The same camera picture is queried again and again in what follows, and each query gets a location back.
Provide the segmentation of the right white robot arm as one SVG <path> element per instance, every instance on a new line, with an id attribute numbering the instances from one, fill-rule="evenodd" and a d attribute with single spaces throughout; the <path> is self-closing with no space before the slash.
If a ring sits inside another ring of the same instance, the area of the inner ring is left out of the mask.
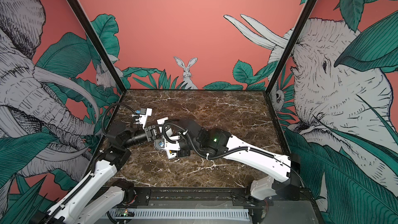
<path id="1" fill-rule="evenodd" d="M 227 159 L 265 173 L 263 179 L 250 184 L 249 195 L 257 200 L 280 196 L 297 201 L 300 198 L 301 159 L 298 154 L 280 155 L 250 145 L 220 128 L 205 129 L 192 119 L 166 120 L 162 135 L 180 150 L 192 150 L 206 160 Z"/>

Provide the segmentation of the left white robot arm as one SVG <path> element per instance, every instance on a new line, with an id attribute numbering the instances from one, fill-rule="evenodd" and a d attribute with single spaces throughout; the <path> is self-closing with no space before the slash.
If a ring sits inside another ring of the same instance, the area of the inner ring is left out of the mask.
<path id="1" fill-rule="evenodd" d="M 109 141 L 104 152 L 97 154 L 88 174 L 59 203 L 46 212 L 37 211 L 30 224 L 94 224 L 114 206 L 129 205 L 136 199 L 133 183 L 121 179 L 96 200 L 102 186 L 128 161 L 130 147 L 154 142 L 162 136 L 160 125 L 138 125 L 137 129 L 115 122 L 106 133 Z"/>

